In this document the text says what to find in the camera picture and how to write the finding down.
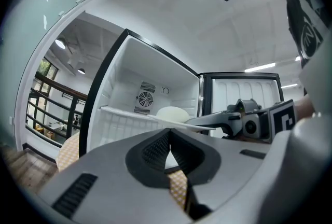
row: fan vent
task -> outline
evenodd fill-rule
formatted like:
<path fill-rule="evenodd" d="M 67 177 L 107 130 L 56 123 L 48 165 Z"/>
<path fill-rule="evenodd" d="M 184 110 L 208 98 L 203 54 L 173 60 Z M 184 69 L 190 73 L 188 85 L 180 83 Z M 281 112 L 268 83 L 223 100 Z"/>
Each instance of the fan vent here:
<path fill-rule="evenodd" d="M 152 104 L 153 102 L 153 97 L 149 92 L 142 92 L 139 96 L 139 103 L 143 107 L 148 107 Z"/>
<path fill-rule="evenodd" d="M 148 92 L 154 93 L 156 90 L 156 86 L 152 85 L 148 82 L 143 81 L 141 84 L 141 89 L 146 90 Z"/>
<path fill-rule="evenodd" d="M 134 113 L 137 113 L 137 114 L 149 114 L 150 113 L 150 110 L 149 109 L 144 109 L 144 108 L 141 108 L 141 107 L 135 107 L 134 109 Z"/>

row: white ceiling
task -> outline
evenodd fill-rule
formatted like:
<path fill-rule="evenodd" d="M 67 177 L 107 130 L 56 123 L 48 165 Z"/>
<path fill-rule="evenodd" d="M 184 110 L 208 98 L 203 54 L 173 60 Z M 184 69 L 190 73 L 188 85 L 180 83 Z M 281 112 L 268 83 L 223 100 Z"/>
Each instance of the white ceiling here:
<path fill-rule="evenodd" d="M 197 71 L 277 62 L 269 72 L 298 81 L 286 0 L 98 0 L 87 12 L 156 41 Z"/>
<path fill-rule="evenodd" d="M 64 50 L 53 43 L 50 51 L 72 73 L 77 74 L 78 69 L 84 68 L 85 76 L 93 79 L 119 35 L 79 18 L 61 33 L 67 41 L 68 48 Z M 78 63 L 71 66 L 68 62 L 74 56 L 77 56 Z"/>

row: window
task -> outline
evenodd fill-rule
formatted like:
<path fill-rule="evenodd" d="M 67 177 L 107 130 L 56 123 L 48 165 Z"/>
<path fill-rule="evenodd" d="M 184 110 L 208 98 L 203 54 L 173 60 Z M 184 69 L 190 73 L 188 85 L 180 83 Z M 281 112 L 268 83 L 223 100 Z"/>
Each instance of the window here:
<path fill-rule="evenodd" d="M 39 64 L 37 72 L 41 73 L 42 75 L 46 76 L 49 79 L 54 80 L 57 75 L 58 69 L 44 57 Z M 46 96 L 48 96 L 48 94 L 50 93 L 50 86 L 45 83 L 42 83 L 37 78 L 34 79 L 32 88 L 42 92 Z"/>
<path fill-rule="evenodd" d="M 58 69 L 44 57 L 39 64 L 37 72 L 41 73 L 42 75 L 46 76 L 49 79 L 54 80 L 57 75 Z M 42 81 L 40 81 L 37 78 L 34 78 L 32 88 L 47 97 L 49 96 L 49 93 L 51 90 L 51 87 L 49 85 L 47 85 L 46 83 L 43 83 Z M 32 102 L 33 104 L 37 105 L 39 108 L 42 108 L 44 110 L 46 109 L 47 101 L 44 98 L 42 98 L 36 94 L 31 93 L 29 96 L 29 101 Z M 45 115 L 41 111 L 35 111 L 34 109 L 35 108 L 33 106 L 28 104 L 26 112 L 29 115 L 33 116 L 38 121 L 44 123 Z"/>

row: white bowl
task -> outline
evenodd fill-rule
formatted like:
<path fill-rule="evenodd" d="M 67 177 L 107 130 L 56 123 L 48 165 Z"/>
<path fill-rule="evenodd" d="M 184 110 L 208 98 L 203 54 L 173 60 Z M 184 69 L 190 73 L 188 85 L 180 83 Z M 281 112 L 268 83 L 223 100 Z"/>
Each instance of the white bowl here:
<path fill-rule="evenodd" d="M 163 120 L 169 120 L 172 122 L 180 122 L 180 123 L 185 123 L 190 119 L 190 116 L 185 110 L 174 106 L 161 108 L 157 112 L 156 116 Z"/>
<path fill-rule="evenodd" d="M 216 130 L 215 128 L 210 128 L 210 127 L 199 127 L 197 125 L 192 125 L 192 124 L 185 124 L 181 122 L 173 122 L 173 121 L 168 121 L 162 118 L 159 118 L 154 115 L 148 115 L 148 117 L 155 119 L 158 121 L 158 123 L 162 124 L 163 126 L 167 128 L 179 128 L 179 129 L 188 129 L 193 132 L 200 132 L 200 131 L 209 131 L 209 130 Z"/>

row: black shirt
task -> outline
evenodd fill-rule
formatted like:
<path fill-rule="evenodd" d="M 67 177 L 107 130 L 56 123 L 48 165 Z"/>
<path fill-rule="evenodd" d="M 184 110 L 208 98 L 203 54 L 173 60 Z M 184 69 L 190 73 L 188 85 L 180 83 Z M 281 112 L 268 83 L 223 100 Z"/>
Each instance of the black shirt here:
<path fill-rule="evenodd" d="M 331 18 L 322 0 L 287 0 L 287 14 L 303 67 L 321 45 Z"/>

